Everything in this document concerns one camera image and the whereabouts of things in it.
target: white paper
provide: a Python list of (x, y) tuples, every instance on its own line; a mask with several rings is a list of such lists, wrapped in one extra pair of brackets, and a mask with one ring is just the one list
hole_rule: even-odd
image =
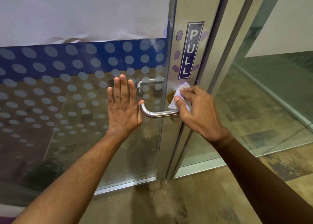
[(169, 0), (0, 0), (0, 46), (165, 38)]
[[(182, 96), (182, 94), (180, 93), (180, 89), (182, 89), (182, 88), (187, 88), (187, 87), (190, 87), (190, 85), (189, 85), (187, 82), (185, 82), (185, 83), (182, 84), (180, 87), (178, 87), (178, 89), (176, 89), (176, 91), (175, 91), (174, 97), (175, 97), (175, 96), (179, 96), (180, 98), (182, 98), (182, 100), (183, 100), (183, 101), (185, 102), (185, 104), (186, 104), (186, 107), (187, 107), (188, 111), (190, 112), (190, 111), (191, 111), (191, 103), (190, 103), (190, 101), (189, 101), (189, 100), (186, 100), (186, 99)], [(176, 106), (176, 103), (175, 103), (175, 100), (174, 100), (174, 99), (172, 99), (172, 101), (171, 101), (170, 105), (168, 106), (168, 108), (170, 108), (170, 109), (178, 109), (178, 107)]]
[(313, 51), (312, 27), (312, 0), (278, 0), (246, 57)]

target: purple circle sticker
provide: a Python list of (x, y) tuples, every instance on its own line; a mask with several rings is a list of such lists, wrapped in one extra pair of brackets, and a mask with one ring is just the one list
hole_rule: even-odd
[(200, 41), (204, 40), (208, 35), (209, 35), (209, 32), (207, 31), (203, 32), (202, 35), (200, 36)]
[(174, 60), (177, 60), (180, 56), (180, 51), (177, 50), (175, 53), (174, 53)]
[(176, 65), (174, 65), (172, 68), (173, 68), (173, 70), (174, 70), (175, 72), (178, 72), (178, 71), (179, 71), (179, 67), (176, 66)]
[(178, 30), (177, 35), (176, 35), (176, 40), (177, 41), (182, 39), (182, 34), (183, 34), (182, 30)]
[(195, 70), (197, 70), (199, 67), (200, 67), (200, 65), (199, 65), (199, 64), (194, 65), (194, 66), (193, 66), (193, 68), (192, 68), (192, 70), (193, 70), (193, 71), (195, 71)]

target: white tissue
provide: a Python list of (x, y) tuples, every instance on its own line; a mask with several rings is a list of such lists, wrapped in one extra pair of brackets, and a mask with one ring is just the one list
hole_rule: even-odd
[[(174, 97), (175, 96), (179, 96), (180, 98), (182, 98), (182, 100), (185, 102), (185, 104), (186, 104), (186, 107), (187, 107), (187, 109), (188, 109), (188, 111), (190, 112), (190, 110), (191, 110), (191, 104), (190, 104), (190, 101), (189, 100), (186, 100), (182, 95), (181, 95), (181, 93), (180, 93), (180, 89), (182, 89), (182, 88), (187, 88), (187, 87), (190, 87), (190, 85), (188, 85), (188, 83), (187, 82), (185, 82), (184, 84), (182, 84), (180, 87), (178, 87), (178, 89), (176, 90), (176, 92), (175, 92), (175, 95), (174, 95)], [(171, 102), (171, 104), (168, 106), (170, 109), (178, 109), (177, 108), (177, 106), (176, 106), (176, 103), (175, 103), (175, 100), (173, 99), (172, 100), (172, 102)]]

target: finger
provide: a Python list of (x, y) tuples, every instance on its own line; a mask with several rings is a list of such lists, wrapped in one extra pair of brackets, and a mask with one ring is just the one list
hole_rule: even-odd
[(182, 119), (186, 118), (186, 116), (190, 115), (190, 112), (188, 111), (185, 102), (180, 98), (179, 96), (174, 97), (174, 101), (176, 106), (178, 107), (180, 117)]
[[(138, 103), (138, 106), (143, 104), (145, 101), (144, 100), (140, 100), (139, 103)], [(141, 109), (139, 108), (138, 110), (138, 124), (142, 124), (142, 113), (141, 113)]]
[(120, 81), (119, 78), (114, 78), (114, 105), (120, 106)]
[(196, 94), (194, 94), (192, 92), (188, 92), (184, 89), (180, 89), (179, 92), (182, 94), (182, 96), (184, 98), (186, 98), (187, 100), (190, 100), (190, 101), (193, 101), (197, 97)]
[(137, 104), (137, 93), (136, 88), (133, 80), (128, 80), (128, 86), (129, 86), (129, 103), (130, 105), (136, 105)]
[(121, 103), (129, 104), (129, 92), (126, 76), (123, 74), (119, 75), (119, 80), (120, 80)]
[(188, 91), (188, 92), (191, 92), (191, 93), (198, 94), (198, 93), (200, 93), (200, 91), (202, 91), (202, 89), (199, 86), (193, 86), (193, 87), (186, 87), (186, 88), (184, 88), (184, 91)]
[(114, 105), (114, 97), (113, 97), (113, 89), (112, 87), (108, 87), (108, 102), (109, 102), (109, 108), (112, 108)]

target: right hand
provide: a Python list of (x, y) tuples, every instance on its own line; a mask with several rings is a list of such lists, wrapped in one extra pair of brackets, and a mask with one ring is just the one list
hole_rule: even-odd
[(229, 139), (231, 133), (221, 125), (213, 98), (198, 86), (184, 88), (180, 93), (191, 101), (191, 112), (179, 96), (174, 97), (182, 121), (193, 131), (199, 133), (212, 145)]

